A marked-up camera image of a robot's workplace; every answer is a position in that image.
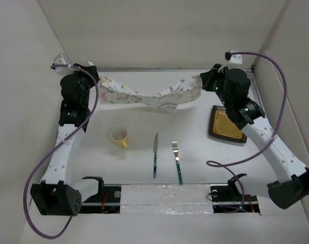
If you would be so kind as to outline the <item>floral animal print cloth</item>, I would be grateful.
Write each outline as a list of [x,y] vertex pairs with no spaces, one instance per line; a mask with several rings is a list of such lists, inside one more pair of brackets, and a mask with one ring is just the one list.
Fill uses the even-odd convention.
[[144,104],[148,107],[174,111],[178,105],[190,103],[201,96],[202,79],[195,75],[182,79],[156,94],[145,94],[102,76],[99,83],[99,101],[103,104]]

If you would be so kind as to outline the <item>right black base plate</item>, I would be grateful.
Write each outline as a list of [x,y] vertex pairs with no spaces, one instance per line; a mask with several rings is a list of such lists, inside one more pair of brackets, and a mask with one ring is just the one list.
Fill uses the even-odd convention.
[[[210,193],[206,196],[212,202],[215,214],[229,213],[235,211],[241,204],[242,195],[236,191],[229,190],[227,184],[210,184]],[[237,212],[260,213],[258,199],[256,196],[245,195],[244,203]]]

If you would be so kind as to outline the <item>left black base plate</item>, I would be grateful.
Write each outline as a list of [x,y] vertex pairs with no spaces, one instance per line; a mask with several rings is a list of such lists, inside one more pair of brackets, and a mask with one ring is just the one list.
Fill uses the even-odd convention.
[[104,195],[91,196],[83,202],[80,214],[119,214],[121,185],[105,185]]

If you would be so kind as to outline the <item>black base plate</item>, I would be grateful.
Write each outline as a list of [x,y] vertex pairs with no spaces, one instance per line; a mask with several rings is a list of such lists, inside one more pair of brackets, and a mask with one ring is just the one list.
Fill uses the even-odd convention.
[[[215,214],[229,213],[235,211],[241,204],[242,195],[236,191],[229,190],[227,184],[210,184],[210,193],[206,196],[212,202]],[[256,196],[245,195],[244,203],[237,212],[260,213],[258,199]]]
[[121,185],[105,185],[104,195],[91,196],[83,202],[80,214],[119,214]]

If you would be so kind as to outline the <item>square yellow black plate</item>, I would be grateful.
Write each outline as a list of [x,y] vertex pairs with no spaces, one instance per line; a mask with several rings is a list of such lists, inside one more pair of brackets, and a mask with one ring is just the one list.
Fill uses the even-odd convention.
[[223,106],[212,107],[207,133],[208,136],[223,141],[239,144],[247,142],[247,136],[228,118]]

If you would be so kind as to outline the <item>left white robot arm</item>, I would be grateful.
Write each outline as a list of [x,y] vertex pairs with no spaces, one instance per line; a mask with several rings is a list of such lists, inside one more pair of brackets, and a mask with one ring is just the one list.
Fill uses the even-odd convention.
[[76,216],[83,202],[101,201],[105,197],[103,179],[85,176],[75,184],[70,164],[73,163],[80,140],[89,122],[89,94],[97,86],[99,75],[94,64],[74,64],[76,70],[60,81],[62,102],[58,121],[57,150],[40,183],[32,184],[30,194],[44,216]]

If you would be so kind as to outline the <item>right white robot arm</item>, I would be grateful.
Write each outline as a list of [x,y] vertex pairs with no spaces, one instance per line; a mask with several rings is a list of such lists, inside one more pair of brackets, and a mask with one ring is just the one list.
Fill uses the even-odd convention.
[[232,200],[246,195],[269,198],[281,209],[287,209],[309,195],[309,168],[299,160],[277,135],[263,109],[248,97],[251,85],[245,71],[216,64],[200,74],[202,89],[215,92],[226,114],[259,149],[272,167],[277,180],[264,182],[245,173],[228,180],[227,194]]

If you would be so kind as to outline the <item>yellow mug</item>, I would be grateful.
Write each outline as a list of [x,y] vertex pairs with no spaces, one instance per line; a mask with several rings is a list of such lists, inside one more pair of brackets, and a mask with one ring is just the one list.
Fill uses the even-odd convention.
[[111,139],[124,149],[128,148],[129,135],[125,127],[115,127],[110,132]]

